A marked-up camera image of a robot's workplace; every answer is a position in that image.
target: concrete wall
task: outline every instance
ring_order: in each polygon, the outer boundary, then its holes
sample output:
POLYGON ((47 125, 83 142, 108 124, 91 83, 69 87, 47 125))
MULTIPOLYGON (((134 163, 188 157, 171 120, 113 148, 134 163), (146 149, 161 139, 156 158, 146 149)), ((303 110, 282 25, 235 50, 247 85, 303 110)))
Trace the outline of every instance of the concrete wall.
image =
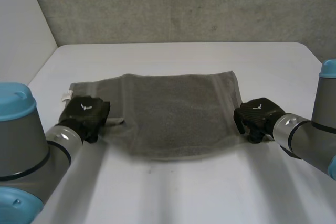
POLYGON ((0 0, 0 81, 28 84, 56 48, 37 0, 0 0))
POLYGON ((297 41, 335 57, 336 0, 38 0, 59 46, 297 41))

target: white table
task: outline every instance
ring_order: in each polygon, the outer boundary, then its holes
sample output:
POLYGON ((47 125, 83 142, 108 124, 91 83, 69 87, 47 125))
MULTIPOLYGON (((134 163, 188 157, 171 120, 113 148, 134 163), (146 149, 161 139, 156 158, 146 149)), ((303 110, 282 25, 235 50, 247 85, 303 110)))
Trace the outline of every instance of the white table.
MULTIPOLYGON (((68 45, 30 83, 45 130, 72 82, 125 73, 233 70, 243 101, 268 97, 311 118, 321 63, 297 43, 68 45)), ((199 161, 135 162, 84 144, 34 224, 336 223, 336 182, 276 143, 240 146, 199 161)))

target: light blue joint cap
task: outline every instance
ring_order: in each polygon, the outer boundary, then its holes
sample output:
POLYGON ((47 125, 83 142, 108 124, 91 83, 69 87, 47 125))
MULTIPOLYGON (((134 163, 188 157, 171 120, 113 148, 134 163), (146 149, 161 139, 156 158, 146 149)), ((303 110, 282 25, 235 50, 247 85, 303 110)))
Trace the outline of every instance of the light blue joint cap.
POLYGON ((328 166, 328 175, 333 179, 336 180, 336 156, 332 159, 328 166))
POLYGON ((32 113, 36 101, 28 86, 0 82, 0 122, 22 118, 32 113))
POLYGON ((322 78, 336 78, 336 59, 326 60, 319 74, 322 78))
POLYGON ((0 223, 30 224, 43 209, 36 196, 11 187, 0 187, 0 223))

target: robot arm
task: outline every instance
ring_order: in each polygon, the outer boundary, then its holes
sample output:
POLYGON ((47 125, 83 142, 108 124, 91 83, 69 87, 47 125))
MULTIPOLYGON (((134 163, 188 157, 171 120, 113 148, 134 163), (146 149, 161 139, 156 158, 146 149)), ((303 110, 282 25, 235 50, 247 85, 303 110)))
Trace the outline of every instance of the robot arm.
POLYGON ((336 60, 322 65, 312 120, 285 113, 266 98, 243 103, 234 113, 237 128, 260 143, 270 135, 291 157, 303 159, 336 180, 336 60))
POLYGON ((29 88, 0 84, 0 223, 33 221, 83 141, 97 141, 109 110, 99 98, 74 97, 59 123, 44 134, 29 88))

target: gray wall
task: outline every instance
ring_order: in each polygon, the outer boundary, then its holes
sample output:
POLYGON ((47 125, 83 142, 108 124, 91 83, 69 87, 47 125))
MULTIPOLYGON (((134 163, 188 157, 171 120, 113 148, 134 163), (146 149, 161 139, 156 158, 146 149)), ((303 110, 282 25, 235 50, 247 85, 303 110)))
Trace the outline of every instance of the gray wall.
POLYGON ((59 46, 297 41, 336 56, 336 0, 38 0, 59 46))

